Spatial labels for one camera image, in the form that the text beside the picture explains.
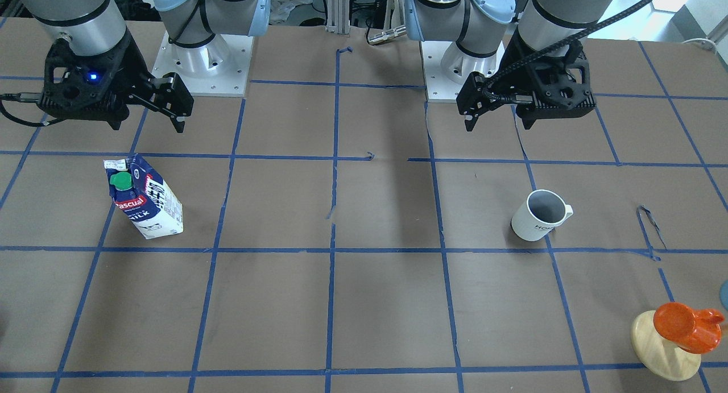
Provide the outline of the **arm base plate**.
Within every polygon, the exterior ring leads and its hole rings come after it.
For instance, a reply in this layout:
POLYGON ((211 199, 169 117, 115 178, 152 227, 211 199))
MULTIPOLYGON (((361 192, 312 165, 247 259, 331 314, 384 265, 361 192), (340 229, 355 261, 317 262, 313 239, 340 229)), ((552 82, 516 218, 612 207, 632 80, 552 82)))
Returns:
POLYGON ((494 75, 505 52, 499 43, 496 53, 486 58, 466 55, 454 42, 421 42, 422 67, 430 103, 455 103, 458 92, 471 72, 494 75))
POLYGON ((195 97, 245 96, 255 37, 216 35, 197 48, 172 45, 164 33, 156 60, 154 77, 176 72, 195 97))

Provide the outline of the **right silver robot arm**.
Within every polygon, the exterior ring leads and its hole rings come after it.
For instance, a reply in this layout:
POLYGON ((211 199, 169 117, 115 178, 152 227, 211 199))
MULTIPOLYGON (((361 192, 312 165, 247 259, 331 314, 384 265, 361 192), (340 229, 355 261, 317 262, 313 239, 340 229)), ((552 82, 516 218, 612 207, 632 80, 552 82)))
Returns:
POLYGON ((182 133, 192 115, 187 80, 231 73, 225 36, 260 37, 270 24, 271 0, 20 0, 53 43, 38 93, 3 93, 2 102, 34 104, 51 117, 29 122, 47 127, 66 120, 99 121, 118 130, 131 105, 156 111, 182 133), (166 26, 174 68, 148 69, 126 20, 156 17, 166 26))

